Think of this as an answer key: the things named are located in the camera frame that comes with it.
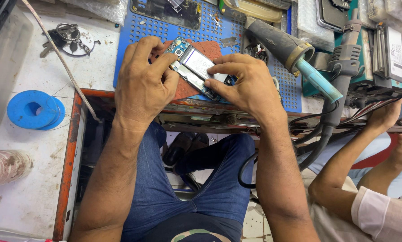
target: key ring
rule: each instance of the key ring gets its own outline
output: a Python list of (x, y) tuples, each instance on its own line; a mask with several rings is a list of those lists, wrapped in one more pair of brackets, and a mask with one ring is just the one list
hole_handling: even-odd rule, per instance
[(59, 35), (64, 41), (75, 41), (76, 39), (78, 39), (78, 38), (80, 37), (80, 32), (78, 33), (78, 35), (77, 35), (74, 39), (69, 39), (69, 38), (63, 36), (63, 35), (59, 32), (59, 27), (60, 27), (61, 25), (71, 26), (71, 27), (68, 28), (68, 29), (71, 29), (71, 28), (76, 28), (76, 29), (77, 29), (77, 25), (72, 25), (72, 24), (67, 24), (67, 23), (61, 23), (61, 24), (58, 24), (58, 26), (56, 26), (56, 32), (58, 33), (58, 35)]

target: white cylindrical container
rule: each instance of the white cylindrical container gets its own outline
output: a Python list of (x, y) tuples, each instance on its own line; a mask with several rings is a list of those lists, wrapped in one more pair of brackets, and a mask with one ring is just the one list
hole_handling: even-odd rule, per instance
[(25, 177), (33, 166), (22, 150), (0, 150), (0, 185)]

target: phone battery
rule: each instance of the phone battery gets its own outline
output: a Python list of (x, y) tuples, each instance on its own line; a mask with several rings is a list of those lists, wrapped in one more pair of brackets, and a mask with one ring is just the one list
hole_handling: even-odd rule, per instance
[(228, 77), (227, 74), (217, 73), (212, 75), (208, 73), (207, 69), (214, 66), (214, 63), (192, 45), (184, 52), (180, 58), (180, 63), (196, 74), (201, 80), (213, 78), (220, 82), (225, 82)]

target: jeans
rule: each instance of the jeans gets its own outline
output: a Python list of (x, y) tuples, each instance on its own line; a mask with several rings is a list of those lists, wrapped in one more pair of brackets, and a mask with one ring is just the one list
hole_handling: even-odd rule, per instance
[[(322, 153), (319, 155), (319, 157), (308, 168), (314, 173), (319, 174), (319, 172), (322, 170), (328, 160), (344, 145), (346, 145), (353, 137), (354, 135), (345, 136), (340, 140), (327, 145)], [(391, 138), (386, 132), (379, 135), (364, 149), (364, 151), (362, 151), (359, 157), (355, 160), (354, 164), (370, 156), (374, 156), (380, 151), (386, 149), (390, 144)], [(302, 156), (299, 156), (297, 159), (298, 163), (303, 162), (310, 153), (311, 152), (308, 152)], [(360, 179), (371, 169), (372, 168), (354, 169), (350, 170), (347, 175), (352, 179), (353, 183), (356, 186)], [(402, 196), (402, 172), (389, 185), (388, 196), (391, 198), (399, 198)]]
[[(236, 229), (241, 234), (250, 190), (240, 186), (237, 175), (244, 161), (255, 152), (252, 138), (247, 134), (233, 134), (214, 145), (192, 151), (178, 162), (177, 173), (214, 168), (196, 196), (189, 201), (177, 198), (166, 176), (159, 152), (165, 140), (165, 130), (152, 122), (139, 146), (134, 198), (123, 225), (121, 241), (139, 241), (159, 223), (182, 213), (238, 221), (241, 227)], [(243, 174), (244, 182), (251, 182), (252, 169), (253, 162)]]

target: man's right hand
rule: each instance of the man's right hand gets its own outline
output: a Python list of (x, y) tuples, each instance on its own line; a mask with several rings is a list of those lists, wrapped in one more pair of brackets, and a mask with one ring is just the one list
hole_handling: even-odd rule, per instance
[(227, 86), (218, 80), (207, 79), (205, 86), (251, 114), (260, 124), (287, 121), (274, 81), (262, 60), (250, 55), (230, 54), (213, 61), (216, 65), (208, 69), (210, 74), (235, 75), (238, 80), (235, 85)]

